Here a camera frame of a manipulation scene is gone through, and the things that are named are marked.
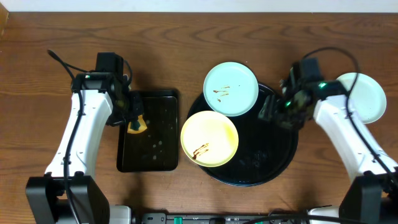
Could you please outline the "light blue plate top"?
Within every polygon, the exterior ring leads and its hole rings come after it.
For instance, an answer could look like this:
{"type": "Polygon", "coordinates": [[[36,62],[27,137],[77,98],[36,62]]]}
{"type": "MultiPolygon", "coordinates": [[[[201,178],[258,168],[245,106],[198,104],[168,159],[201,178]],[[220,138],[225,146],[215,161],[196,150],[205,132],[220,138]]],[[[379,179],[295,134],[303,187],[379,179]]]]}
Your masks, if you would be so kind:
{"type": "Polygon", "coordinates": [[[259,84],[247,66],[238,62],[223,62],[206,75],[203,95],[212,110],[225,116],[240,116],[256,103],[259,84]]]}

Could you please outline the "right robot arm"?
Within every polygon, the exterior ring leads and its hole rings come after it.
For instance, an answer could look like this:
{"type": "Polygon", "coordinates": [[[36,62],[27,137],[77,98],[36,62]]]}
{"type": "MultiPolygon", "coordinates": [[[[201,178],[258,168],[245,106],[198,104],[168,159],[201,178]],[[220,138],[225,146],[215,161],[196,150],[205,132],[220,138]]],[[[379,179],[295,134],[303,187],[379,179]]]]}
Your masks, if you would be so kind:
{"type": "Polygon", "coordinates": [[[338,207],[313,208],[310,223],[397,223],[397,162],[376,142],[337,80],[284,81],[281,99],[268,96],[259,119],[300,129],[309,119],[326,132],[351,187],[338,207]]]}

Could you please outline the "black rectangular tray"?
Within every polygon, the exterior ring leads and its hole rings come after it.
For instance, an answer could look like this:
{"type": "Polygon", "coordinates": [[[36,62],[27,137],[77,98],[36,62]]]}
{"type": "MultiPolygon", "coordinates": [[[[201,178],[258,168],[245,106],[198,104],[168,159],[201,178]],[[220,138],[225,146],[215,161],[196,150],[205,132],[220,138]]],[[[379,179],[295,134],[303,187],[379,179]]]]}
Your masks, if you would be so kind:
{"type": "Polygon", "coordinates": [[[132,92],[140,96],[147,129],[130,134],[119,127],[116,167],[120,172],[170,171],[178,165],[178,91],[132,92]]]}

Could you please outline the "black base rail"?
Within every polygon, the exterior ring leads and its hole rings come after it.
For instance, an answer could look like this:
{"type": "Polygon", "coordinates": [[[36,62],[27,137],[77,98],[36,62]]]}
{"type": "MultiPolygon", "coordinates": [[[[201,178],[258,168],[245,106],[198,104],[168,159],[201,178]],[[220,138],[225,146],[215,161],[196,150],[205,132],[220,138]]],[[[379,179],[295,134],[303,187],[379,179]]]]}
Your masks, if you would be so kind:
{"type": "MultiPolygon", "coordinates": [[[[238,215],[238,214],[229,214],[229,215],[198,215],[198,214],[166,214],[166,213],[145,213],[143,214],[141,221],[138,223],[141,224],[209,224],[209,223],[219,223],[219,224],[242,224],[251,220],[255,220],[262,217],[276,217],[279,215],[286,214],[271,214],[271,215],[238,215]]],[[[257,223],[270,223],[270,224],[288,224],[288,223],[333,223],[333,222],[325,222],[325,221],[312,221],[312,220],[288,220],[288,219],[279,219],[279,220],[269,220],[269,221],[261,221],[257,223]]]]}

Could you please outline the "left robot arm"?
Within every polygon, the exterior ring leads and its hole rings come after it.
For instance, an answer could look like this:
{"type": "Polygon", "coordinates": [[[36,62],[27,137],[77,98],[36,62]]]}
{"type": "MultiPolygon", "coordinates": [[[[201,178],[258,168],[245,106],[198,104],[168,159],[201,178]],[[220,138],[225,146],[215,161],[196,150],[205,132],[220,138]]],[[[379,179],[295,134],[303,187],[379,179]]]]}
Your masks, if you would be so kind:
{"type": "Polygon", "coordinates": [[[134,222],[131,208],[110,205],[95,182],[104,127],[137,119],[131,80],[118,72],[80,73],[72,80],[72,108],[56,155],[25,188],[36,223],[134,222]]]}

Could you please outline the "light blue plate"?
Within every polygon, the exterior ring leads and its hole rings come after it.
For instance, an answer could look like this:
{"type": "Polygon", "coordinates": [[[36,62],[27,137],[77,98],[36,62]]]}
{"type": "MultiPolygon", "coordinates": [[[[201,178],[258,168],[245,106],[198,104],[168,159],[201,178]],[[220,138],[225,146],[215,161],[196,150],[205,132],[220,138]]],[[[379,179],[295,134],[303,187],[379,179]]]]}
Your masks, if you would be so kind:
{"type": "Polygon", "coordinates": [[[256,103],[259,84],[247,66],[238,62],[223,62],[206,75],[203,95],[212,110],[225,116],[240,116],[256,103]]]}
{"type": "Polygon", "coordinates": [[[380,84],[360,73],[350,94],[349,110],[357,111],[362,123],[369,124],[383,116],[386,106],[386,95],[380,84]]]}

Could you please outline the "green and yellow sponge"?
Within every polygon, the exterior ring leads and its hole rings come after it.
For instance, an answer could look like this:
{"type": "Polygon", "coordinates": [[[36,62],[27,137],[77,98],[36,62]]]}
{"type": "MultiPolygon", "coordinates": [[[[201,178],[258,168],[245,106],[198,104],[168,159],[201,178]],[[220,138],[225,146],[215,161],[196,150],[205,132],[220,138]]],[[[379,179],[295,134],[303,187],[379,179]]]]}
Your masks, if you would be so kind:
{"type": "Polygon", "coordinates": [[[135,121],[129,122],[127,126],[127,133],[139,134],[147,129],[146,122],[144,121],[143,115],[139,115],[135,121]]]}

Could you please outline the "yellow plate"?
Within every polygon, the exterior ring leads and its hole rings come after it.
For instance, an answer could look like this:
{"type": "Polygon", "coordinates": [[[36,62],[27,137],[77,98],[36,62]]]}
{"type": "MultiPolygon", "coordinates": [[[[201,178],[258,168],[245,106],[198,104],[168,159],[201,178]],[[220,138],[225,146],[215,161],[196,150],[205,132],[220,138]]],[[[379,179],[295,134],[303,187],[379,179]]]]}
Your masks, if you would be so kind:
{"type": "Polygon", "coordinates": [[[186,156],[203,167],[219,167],[238,150],[239,135],[233,122],[215,111],[201,111],[184,123],[180,142],[186,156]]]}

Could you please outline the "black round tray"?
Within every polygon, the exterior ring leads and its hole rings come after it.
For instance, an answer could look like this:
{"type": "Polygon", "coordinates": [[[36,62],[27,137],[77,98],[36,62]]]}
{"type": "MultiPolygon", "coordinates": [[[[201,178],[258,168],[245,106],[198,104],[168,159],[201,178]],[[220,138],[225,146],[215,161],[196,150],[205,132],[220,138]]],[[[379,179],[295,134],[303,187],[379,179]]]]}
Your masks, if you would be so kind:
{"type": "Polygon", "coordinates": [[[259,84],[254,106],[247,113],[231,118],[239,134],[237,152],[221,166],[201,165],[205,173],[224,184],[238,187],[265,184],[283,173],[294,158],[299,134],[258,118],[265,99],[272,95],[280,98],[272,88],[259,84]]]}

